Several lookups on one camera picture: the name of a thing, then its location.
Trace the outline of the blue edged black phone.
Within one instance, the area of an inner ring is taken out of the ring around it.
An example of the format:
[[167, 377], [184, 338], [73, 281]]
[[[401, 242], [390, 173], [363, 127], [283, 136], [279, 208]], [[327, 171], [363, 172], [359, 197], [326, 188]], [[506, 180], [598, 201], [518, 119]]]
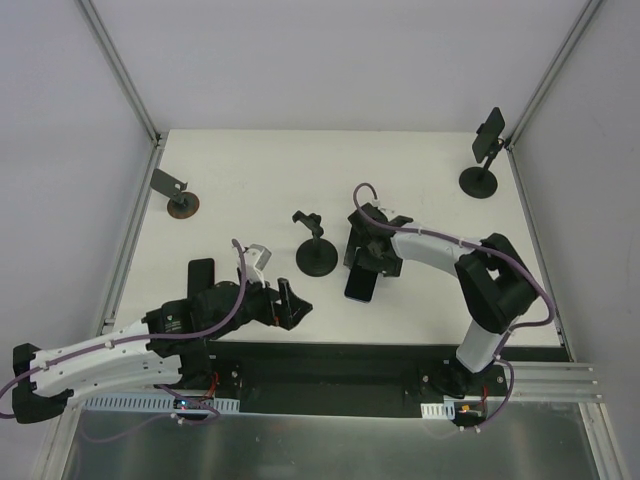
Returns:
[[369, 303], [374, 295], [379, 273], [354, 264], [344, 290], [347, 299]]

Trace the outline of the black clamp phone stand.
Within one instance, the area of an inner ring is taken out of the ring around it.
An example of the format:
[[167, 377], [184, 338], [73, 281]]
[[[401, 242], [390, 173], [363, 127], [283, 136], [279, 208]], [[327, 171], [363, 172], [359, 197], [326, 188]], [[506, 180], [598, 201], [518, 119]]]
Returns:
[[295, 260], [298, 268], [305, 275], [316, 278], [333, 272], [338, 263], [338, 252], [335, 246], [323, 237], [321, 216], [296, 211], [292, 221], [302, 223], [311, 232], [311, 238], [301, 243], [296, 251]]

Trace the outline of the black round base phone stand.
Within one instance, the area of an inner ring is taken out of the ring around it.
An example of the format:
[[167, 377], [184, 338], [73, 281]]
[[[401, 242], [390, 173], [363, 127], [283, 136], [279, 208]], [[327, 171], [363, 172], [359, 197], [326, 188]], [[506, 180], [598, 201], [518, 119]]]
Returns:
[[502, 147], [503, 140], [501, 139], [501, 148], [496, 154], [490, 156], [483, 163], [476, 162], [477, 166], [466, 168], [461, 172], [458, 183], [465, 194], [476, 199], [487, 199], [497, 191], [498, 181], [490, 167]]

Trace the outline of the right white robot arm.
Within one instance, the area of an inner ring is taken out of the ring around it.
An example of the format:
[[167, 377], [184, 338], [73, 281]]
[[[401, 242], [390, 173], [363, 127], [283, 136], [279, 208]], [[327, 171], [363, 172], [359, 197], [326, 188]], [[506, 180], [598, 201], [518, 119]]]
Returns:
[[478, 245], [465, 246], [459, 240], [447, 240], [443, 233], [429, 234], [409, 217], [388, 219], [370, 203], [347, 220], [347, 298], [371, 301], [377, 279], [399, 277], [405, 261], [433, 267], [458, 280], [471, 324], [456, 350], [450, 382], [461, 394], [476, 392], [486, 381], [484, 369], [493, 363], [508, 327], [539, 297], [510, 241], [493, 234]]

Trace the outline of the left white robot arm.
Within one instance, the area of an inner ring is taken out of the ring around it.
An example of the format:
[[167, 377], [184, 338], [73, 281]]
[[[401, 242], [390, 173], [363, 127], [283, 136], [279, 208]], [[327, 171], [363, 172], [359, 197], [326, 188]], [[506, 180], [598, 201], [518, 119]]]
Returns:
[[31, 343], [13, 350], [8, 418], [33, 424], [61, 415], [86, 398], [147, 385], [204, 387], [213, 376], [207, 344], [256, 321], [295, 328], [313, 306], [288, 280], [219, 282], [189, 298], [164, 303], [126, 328], [59, 349]]

